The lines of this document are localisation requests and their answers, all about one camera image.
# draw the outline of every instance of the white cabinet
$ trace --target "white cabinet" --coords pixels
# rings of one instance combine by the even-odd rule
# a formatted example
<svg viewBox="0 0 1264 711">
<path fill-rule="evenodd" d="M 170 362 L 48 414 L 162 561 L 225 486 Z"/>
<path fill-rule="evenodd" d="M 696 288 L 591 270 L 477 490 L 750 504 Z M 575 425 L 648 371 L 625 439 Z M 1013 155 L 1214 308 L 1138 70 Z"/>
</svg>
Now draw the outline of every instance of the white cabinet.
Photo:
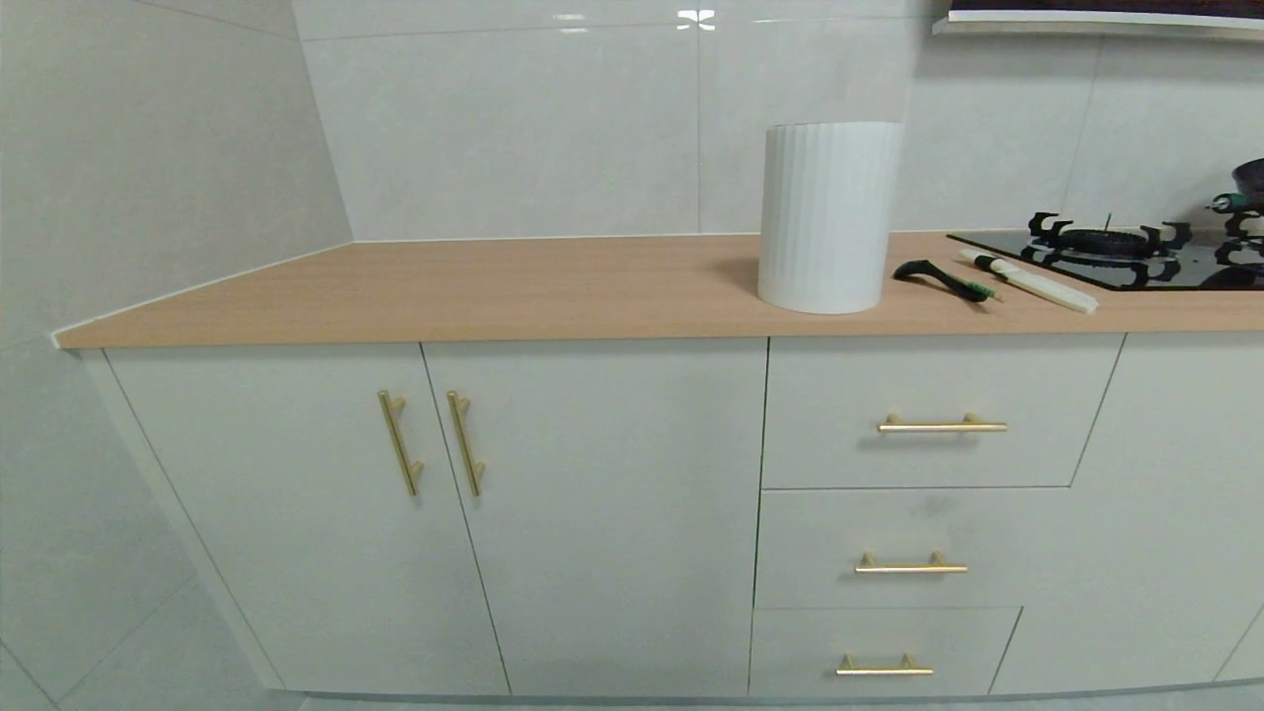
<svg viewBox="0 0 1264 711">
<path fill-rule="evenodd" d="M 751 696 L 985 695 L 1018 614 L 1012 607 L 760 610 Z M 870 673 L 852 676 L 857 668 Z"/>
<path fill-rule="evenodd" d="M 1067 486 L 1119 334 L 774 338 L 763 486 Z M 880 434 L 904 423 L 1007 431 Z"/>
<path fill-rule="evenodd" d="M 996 693 L 1215 678 L 1264 603 L 1261 363 L 1264 334 L 1129 334 Z"/>
<path fill-rule="evenodd" d="M 766 491 L 755 605 L 1023 605 L 1068 498 L 1066 488 Z M 966 571 L 909 569 L 937 552 Z M 857 572 L 866 553 L 894 569 Z"/>
<path fill-rule="evenodd" d="M 513 693 L 744 696 L 766 342 L 425 353 Z"/>
<path fill-rule="evenodd" d="M 289 688 L 506 693 L 420 348 L 111 350 L 167 476 Z M 425 461 L 410 496 L 378 391 Z"/>
</svg>

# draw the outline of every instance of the drawer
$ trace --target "drawer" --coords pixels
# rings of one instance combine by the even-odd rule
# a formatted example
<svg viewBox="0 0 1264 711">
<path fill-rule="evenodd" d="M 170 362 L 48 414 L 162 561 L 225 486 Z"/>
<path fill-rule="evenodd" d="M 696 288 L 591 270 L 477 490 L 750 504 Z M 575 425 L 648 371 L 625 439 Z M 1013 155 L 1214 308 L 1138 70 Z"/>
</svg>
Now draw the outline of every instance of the drawer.
<svg viewBox="0 0 1264 711">
<path fill-rule="evenodd" d="M 987 693 L 1019 609 L 760 610 L 751 648 L 751 696 L 880 697 Z M 910 654 L 933 674 L 838 676 L 853 667 L 901 667 Z"/>
<path fill-rule="evenodd" d="M 1122 337 L 774 338 L 763 486 L 1067 486 Z M 880 434 L 975 414 L 1007 431 Z"/>
<path fill-rule="evenodd" d="M 1050 569 L 1067 564 L 1057 541 L 1071 501 L 1067 488 L 766 491 L 755 603 L 1021 605 L 1034 581 L 1048 584 Z M 908 569 L 934 552 L 967 571 Z M 866 553 L 895 569 L 858 573 Z"/>
</svg>

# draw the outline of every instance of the gold handle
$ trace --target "gold handle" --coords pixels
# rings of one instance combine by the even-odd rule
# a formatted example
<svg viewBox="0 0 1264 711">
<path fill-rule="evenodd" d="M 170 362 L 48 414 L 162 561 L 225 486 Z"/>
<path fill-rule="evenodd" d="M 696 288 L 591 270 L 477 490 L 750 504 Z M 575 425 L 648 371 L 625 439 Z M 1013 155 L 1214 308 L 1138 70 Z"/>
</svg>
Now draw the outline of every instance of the gold handle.
<svg viewBox="0 0 1264 711">
<path fill-rule="evenodd" d="M 447 391 L 447 404 L 453 407 L 453 423 L 456 425 L 456 443 L 461 447 L 461 458 L 465 459 L 465 473 L 470 477 L 470 491 L 474 496 L 483 495 L 483 462 L 475 462 L 470 454 L 470 438 L 465 433 L 465 412 L 470 409 L 470 399 L 456 395 L 455 390 Z"/>
<path fill-rule="evenodd" d="M 929 677 L 935 671 L 930 667 L 918 667 L 911 654 L 900 659 L 899 667 L 857 667 L 851 654 L 843 654 L 843 663 L 834 669 L 839 677 Z"/>
<path fill-rule="evenodd" d="M 896 433 L 982 433 L 982 431 L 1009 431 L 1006 423 L 985 423 L 973 412 L 966 412 L 959 423 L 905 423 L 895 412 L 886 416 L 886 421 L 877 426 L 882 434 Z"/>
<path fill-rule="evenodd" d="M 391 444 L 396 448 L 396 458 L 399 459 L 399 471 L 403 472 L 403 483 L 408 486 L 408 496 L 417 496 L 417 474 L 421 473 L 425 464 L 421 459 L 416 462 L 408 459 L 408 448 L 403 443 L 403 435 L 399 434 L 397 417 L 403 410 L 404 399 L 392 400 L 389 391 L 379 390 L 378 402 L 382 404 L 382 416 L 387 419 L 387 431 L 391 433 Z"/>
<path fill-rule="evenodd" d="M 969 568 L 966 566 L 953 566 L 952 563 L 944 560 L 944 554 L 935 550 L 930 554 L 930 563 L 921 566 L 878 566 L 877 560 L 873 559 L 872 553 L 866 553 L 861 555 L 861 564 L 856 566 L 857 573 L 929 573 L 929 574 L 944 574 L 944 573 L 968 573 Z"/>
</svg>

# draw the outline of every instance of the black glass cooktop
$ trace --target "black glass cooktop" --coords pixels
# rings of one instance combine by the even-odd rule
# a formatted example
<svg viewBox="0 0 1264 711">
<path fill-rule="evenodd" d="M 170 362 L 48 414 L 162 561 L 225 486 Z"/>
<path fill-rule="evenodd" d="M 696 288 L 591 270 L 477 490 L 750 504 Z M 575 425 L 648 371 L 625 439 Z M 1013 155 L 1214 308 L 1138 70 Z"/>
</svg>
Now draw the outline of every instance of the black glass cooktop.
<svg viewBox="0 0 1264 711">
<path fill-rule="evenodd" d="M 1026 230 L 948 237 L 1115 291 L 1264 288 L 1264 234 L 1186 223 L 1086 228 L 1057 218 L 1036 213 Z"/>
</svg>

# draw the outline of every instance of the white ribbed vase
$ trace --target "white ribbed vase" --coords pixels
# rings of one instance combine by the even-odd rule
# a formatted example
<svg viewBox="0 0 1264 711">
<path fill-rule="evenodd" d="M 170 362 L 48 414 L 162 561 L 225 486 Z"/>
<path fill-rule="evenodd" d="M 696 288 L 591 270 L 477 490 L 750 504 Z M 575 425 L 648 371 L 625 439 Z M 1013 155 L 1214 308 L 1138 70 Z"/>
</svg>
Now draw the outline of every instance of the white ribbed vase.
<svg viewBox="0 0 1264 711">
<path fill-rule="evenodd" d="M 760 299 L 809 314 L 877 305 L 904 124 L 769 129 Z"/>
</svg>

